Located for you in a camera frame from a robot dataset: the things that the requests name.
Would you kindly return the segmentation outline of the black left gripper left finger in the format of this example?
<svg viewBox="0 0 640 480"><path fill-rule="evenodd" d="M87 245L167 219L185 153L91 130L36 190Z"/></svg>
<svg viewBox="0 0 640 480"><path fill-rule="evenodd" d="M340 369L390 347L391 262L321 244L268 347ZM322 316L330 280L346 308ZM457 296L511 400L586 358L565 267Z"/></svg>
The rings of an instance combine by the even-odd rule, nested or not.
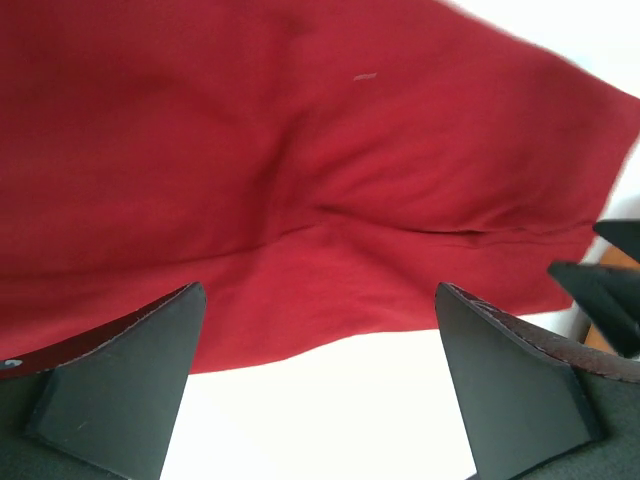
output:
<svg viewBox="0 0 640 480"><path fill-rule="evenodd" d="M2 478L159 478L205 310L192 283L2 360Z"/></svg>

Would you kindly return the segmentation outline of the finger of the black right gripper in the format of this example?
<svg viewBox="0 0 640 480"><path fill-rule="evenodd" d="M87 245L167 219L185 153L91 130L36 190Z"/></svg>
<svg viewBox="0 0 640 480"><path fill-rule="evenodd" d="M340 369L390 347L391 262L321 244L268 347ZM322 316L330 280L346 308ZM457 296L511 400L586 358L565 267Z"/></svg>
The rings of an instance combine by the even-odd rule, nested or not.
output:
<svg viewBox="0 0 640 480"><path fill-rule="evenodd" d="M573 298L612 349L639 357L639 271L553 262L549 275Z"/></svg>
<svg viewBox="0 0 640 480"><path fill-rule="evenodd" d="M640 260L640 221L638 219L601 220L595 223L593 230L634 261Z"/></svg>

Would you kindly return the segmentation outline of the red t-shirt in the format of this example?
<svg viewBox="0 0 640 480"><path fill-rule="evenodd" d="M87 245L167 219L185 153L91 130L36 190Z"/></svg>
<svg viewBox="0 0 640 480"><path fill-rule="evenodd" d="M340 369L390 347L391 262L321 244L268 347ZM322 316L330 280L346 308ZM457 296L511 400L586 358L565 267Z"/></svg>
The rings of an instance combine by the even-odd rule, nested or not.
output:
<svg viewBox="0 0 640 480"><path fill-rule="evenodd" d="M5 1L1 355L199 282L193 363L567 307L638 100L438 1Z"/></svg>

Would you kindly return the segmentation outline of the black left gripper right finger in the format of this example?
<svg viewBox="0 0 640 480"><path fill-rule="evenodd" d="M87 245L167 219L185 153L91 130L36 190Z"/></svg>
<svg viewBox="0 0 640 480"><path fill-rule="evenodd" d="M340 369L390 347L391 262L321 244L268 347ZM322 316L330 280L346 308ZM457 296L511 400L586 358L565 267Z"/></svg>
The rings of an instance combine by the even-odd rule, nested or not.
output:
<svg viewBox="0 0 640 480"><path fill-rule="evenodd" d="M450 283L435 309L475 478L638 479L638 362Z"/></svg>

